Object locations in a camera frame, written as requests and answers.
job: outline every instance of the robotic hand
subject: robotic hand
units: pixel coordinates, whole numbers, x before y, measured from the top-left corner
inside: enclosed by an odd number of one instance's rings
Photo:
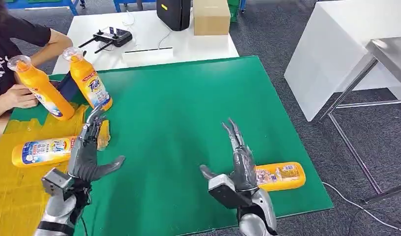
[[[229,134],[233,150],[234,171],[217,175],[206,165],[200,166],[208,179],[208,192],[228,209],[237,209],[240,231],[245,236],[276,236],[276,215],[270,196],[258,187],[253,154],[245,146],[238,126],[229,118],[222,123]]]
[[[97,138],[104,117],[102,105],[89,115],[71,152],[67,174],[56,168],[43,178],[43,186],[51,195],[34,236],[72,236],[85,206],[91,204],[91,182],[118,170],[125,160],[98,166]]]

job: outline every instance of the black case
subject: black case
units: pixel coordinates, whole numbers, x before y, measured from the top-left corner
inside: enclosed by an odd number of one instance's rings
[[[157,16],[171,30],[181,31],[189,27],[190,0],[157,0]]]

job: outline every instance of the white table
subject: white table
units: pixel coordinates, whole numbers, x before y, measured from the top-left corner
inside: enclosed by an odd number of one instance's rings
[[[371,39],[397,36],[401,0],[318,2],[285,72],[306,119],[311,121],[369,63],[365,46]],[[381,63],[354,90],[377,88],[389,88],[401,99],[401,83]]]
[[[166,60],[156,60],[153,57],[144,61],[124,61],[123,52],[156,49],[160,40],[170,32],[170,29],[157,17],[156,11],[75,16],[67,36],[72,39],[75,46],[79,46],[91,39],[99,29],[109,26],[131,31],[133,40],[120,48],[113,47],[112,51],[101,51],[97,54],[94,52],[99,49],[99,42],[92,42],[84,46],[82,49],[87,50],[86,60],[91,62],[96,70],[239,56],[229,34],[225,36],[194,36],[193,17],[191,17],[188,29],[172,31],[161,43],[161,47],[173,47],[172,57]],[[68,70],[68,62],[60,56],[53,74],[67,73]]]

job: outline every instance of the floor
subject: floor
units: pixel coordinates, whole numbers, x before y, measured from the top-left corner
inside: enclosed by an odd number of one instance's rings
[[[330,120],[307,122],[283,74],[309,19],[315,0],[248,0],[244,14],[232,23],[230,33],[241,56],[258,55],[276,91],[312,159],[322,181],[338,188],[345,197],[359,203],[374,194],[369,182],[344,145]],[[144,4],[153,9],[153,4]],[[130,4],[128,10],[137,10]],[[110,0],[88,0],[79,14],[115,12]],[[32,22],[45,24],[67,33],[72,14],[65,8],[41,10],[11,10],[11,14]],[[30,55],[36,48],[16,42]],[[43,65],[51,73],[55,61]],[[394,99],[387,89],[353,92],[347,102]],[[365,159],[383,190],[401,183],[401,105],[357,108],[335,112],[336,118],[357,151]],[[327,189],[335,205],[331,210],[312,212],[278,220],[282,236],[346,236],[351,219],[358,211],[331,189]],[[401,222],[401,195],[367,206]],[[378,218],[388,221],[382,214]],[[216,230],[203,236],[241,235],[237,228]],[[385,227],[365,213],[356,216],[350,235],[399,236],[401,232]]]

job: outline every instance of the black t-shirt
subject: black t-shirt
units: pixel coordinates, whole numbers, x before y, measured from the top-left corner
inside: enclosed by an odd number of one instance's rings
[[[20,49],[10,40],[17,38],[43,47],[50,40],[50,28],[32,24],[10,15],[0,24],[0,95],[7,92],[15,83],[14,72],[7,67],[8,60],[21,55]]]

